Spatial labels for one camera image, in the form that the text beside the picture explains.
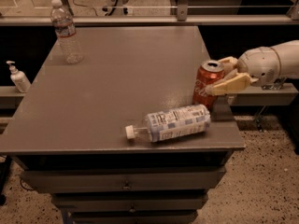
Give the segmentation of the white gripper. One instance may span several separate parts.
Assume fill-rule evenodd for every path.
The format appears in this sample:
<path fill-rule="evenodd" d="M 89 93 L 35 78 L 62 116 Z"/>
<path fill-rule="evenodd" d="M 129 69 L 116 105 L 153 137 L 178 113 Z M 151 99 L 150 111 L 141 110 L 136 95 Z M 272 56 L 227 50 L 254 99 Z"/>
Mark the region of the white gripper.
<path fill-rule="evenodd" d="M 229 56 L 219 60 L 223 64 L 225 78 L 205 87 L 208 95 L 219 96 L 243 91 L 248 86 L 262 87 L 273 83 L 279 76 L 280 61 L 277 53 L 268 47 L 244 52 L 239 59 Z M 228 75 L 237 69 L 240 73 Z"/>

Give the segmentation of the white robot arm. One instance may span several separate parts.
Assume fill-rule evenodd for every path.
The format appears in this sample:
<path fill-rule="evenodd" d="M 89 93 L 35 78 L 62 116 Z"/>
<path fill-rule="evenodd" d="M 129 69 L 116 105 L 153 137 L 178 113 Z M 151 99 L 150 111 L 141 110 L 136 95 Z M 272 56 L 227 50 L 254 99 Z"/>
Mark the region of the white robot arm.
<path fill-rule="evenodd" d="M 224 78 L 207 85 L 208 95 L 218 96 L 243 91 L 248 86 L 274 84 L 278 78 L 299 78 L 299 41 L 245 51 L 238 59 L 226 57 Z"/>

